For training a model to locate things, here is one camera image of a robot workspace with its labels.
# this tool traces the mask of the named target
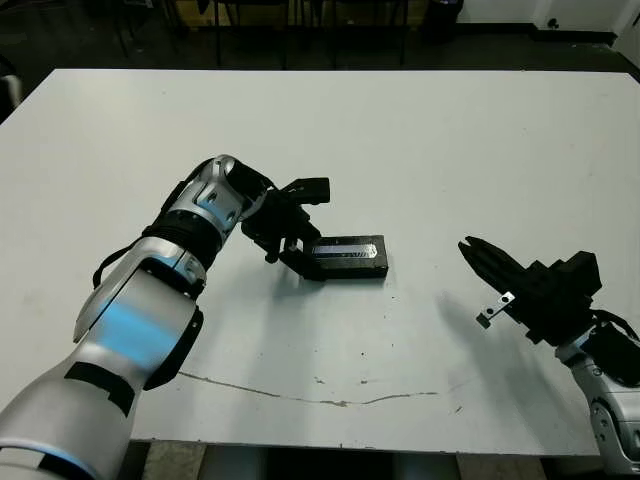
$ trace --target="white wall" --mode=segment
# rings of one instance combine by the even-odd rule
[[[465,0],[459,21],[534,23],[546,29],[551,18],[561,30],[621,33],[640,10],[640,0]]]
[[[537,3],[534,0],[465,0],[458,21],[531,23]]]

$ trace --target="chair leg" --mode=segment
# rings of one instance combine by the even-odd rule
[[[227,13],[227,20],[229,20],[229,25],[233,26],[234,25],[233,15],[231,15],[231,10],[229,9],[228,3],[224,4],[224,11]]]
[[[336,0],[331,0],[331,49],[333,69],[338,68],[338,12]]]
[[[400,44],[400,66],[404,65],[404,56],[405,56],[405,41],[407,37],[407,25],[408,25],[408,17],[409,17],[409,0],[402,0],[403,4],[403,12],[402,12],[402,40]]]
[[[122,53],[126,58],[129,58],[129,51],[124,43],[124,38],[122,38],[122,29],[120,28],[120,1],[121,0],[112,0],[111,1],[111,14],[113,15],[113,29],[116,31],[116,35],[118,36],[118,43],[120,44],[120,48],[122,49]]]
[[[391,17],[389,18],[389,26],[396,24],[396,15],[398,15],[398,5],[402,0],[396,0],[393,2],[393,9],[391,10]]]
[[[222,52],[220,51],[220,15],[218,12],[218,0],[213,1],[213,17],[216,28],[216,65],[222,66]]]
[[[282,31],[282,70],[287,69],[287,34],[289,33],[289,2],[284,4],[284,27]]]

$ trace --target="chair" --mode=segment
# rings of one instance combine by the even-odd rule
[[[198,0],[198,5],[200,7],[200,12],[203,13],[206,10],[206,5],[209,0]],[[220,3],[224,4],[227,17],[229,18],[229,24],[232,27],[238,27],[240,25],[240,7],[241,6],[280,6],[283,7],[284,11],[284,21],[283,21],[283,31],[281,36],[281,65],[282,69],[285,70],[287,68],[287,34],[289,27],[289,0],[211,0],[213,1],[213,17],[214,17],[214,27],[216,30],[216,64],[218,67],[222,66],[222,51],[220,48]],[[233,20],[233,16],[231,15],[231,11],[229,9],[229,5],[235,6],[235,21]]]
[[[402,35],[400,39],[400,65],[404,65],[405,56],[405,34],[407,30],[407,17],[409,12],[409,0],[331,0],[331,43],[333,50],[333,68],[338,66],[338,41],[337,41],[337,24],[338,24],[338,9],[337,4],[366,4],[371,3],[373,5],[373,24],[377,24],[378,12],[380,4],[391,4],[391,16],[389,18],[389,28],[393,28],[398,14],[398,9],[402,7]]]

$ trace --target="crack on table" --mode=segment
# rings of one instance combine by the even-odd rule
[[[300,397],[290,397],[288,395],[280,395],[278,393],[267,392],[265,390],[258,390],[256,388],[244,387],[242,385],[234,385],[233,383],[221,382],[219,380],[212,380],[208,377],[201,377],[199,375],[194,375],[193,373],[179,371],[179,375],[183,377],[191,378],[193,380],[198,380],[200,382],[210,383],[212,385],[218,385],[220,387],[233,388],[236,390],[242,390],[243,392],[254,393],[256,395],[263,395],[265,397],[271,398],[281,398],[283,400],[291,400],[294,402],[302,402],[302,403],[312,403],[312,404],[322,404],[322,405],[331,405],[333,407],[348,407],[350,405],[372,405],[374,403],[383,402],[386,400],[393,400],[397,398],[411,398],[411,397],[421,397],[425,395],[438,395],[438,392],[414,392],[414,393],[396,393],[393,395],[385,395],[384,397],[377,397],[371,400],[366,400],[364,402],[354,402],[350,400],[312,400],[309,398],[300,398]]]

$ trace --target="black rectangular device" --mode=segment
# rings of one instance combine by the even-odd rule
[[[305,243],[304,253],[320,266],[326,279],[384,278],[389,270],[383,235],[321,237]]]

